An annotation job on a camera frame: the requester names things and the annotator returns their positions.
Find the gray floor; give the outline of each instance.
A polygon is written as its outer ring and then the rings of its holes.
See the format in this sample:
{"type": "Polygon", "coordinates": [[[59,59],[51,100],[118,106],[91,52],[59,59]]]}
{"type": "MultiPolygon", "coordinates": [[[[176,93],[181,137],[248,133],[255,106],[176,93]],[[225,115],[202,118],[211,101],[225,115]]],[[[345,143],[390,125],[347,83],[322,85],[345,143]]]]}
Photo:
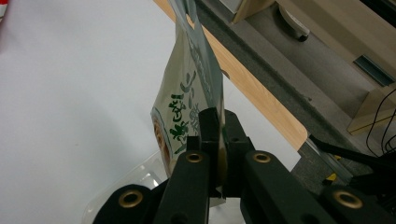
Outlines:
{"type": "MultiPolygon", "coordinates": [[[[360,72],[311,34],[304,43],[281,18],[277,4],[232,24],[233,14],[219,1],[197,1],[202,24],[317,138],[370,155],[367,133],[352,136],[347,126],[367,93],[374,89],[360,72]]],[[[384,128],[370,144],[378,148],[384,128]]],[[[308,144],[292,171],[309,190],[319,193],[332,169],[308,144]]],[[[340,162],[353,175],[371,170],[353,161],[340,162]]]]}

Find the table surface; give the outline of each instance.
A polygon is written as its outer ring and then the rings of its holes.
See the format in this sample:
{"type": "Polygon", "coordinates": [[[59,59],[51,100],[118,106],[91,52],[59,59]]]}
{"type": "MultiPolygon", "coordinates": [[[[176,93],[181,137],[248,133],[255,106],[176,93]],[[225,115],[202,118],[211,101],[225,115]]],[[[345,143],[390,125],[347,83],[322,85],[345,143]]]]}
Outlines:
{"type": "MultiPolygon", "coordinates": [[[[8,5],[0,223],[79,223],[91,200],[158,150],[149,111],[174,43],[175,25],[149,0],[8,5]]],[[[295,146],[229,80],[224,88],[256,148],[290,170],[295,146]]]]}

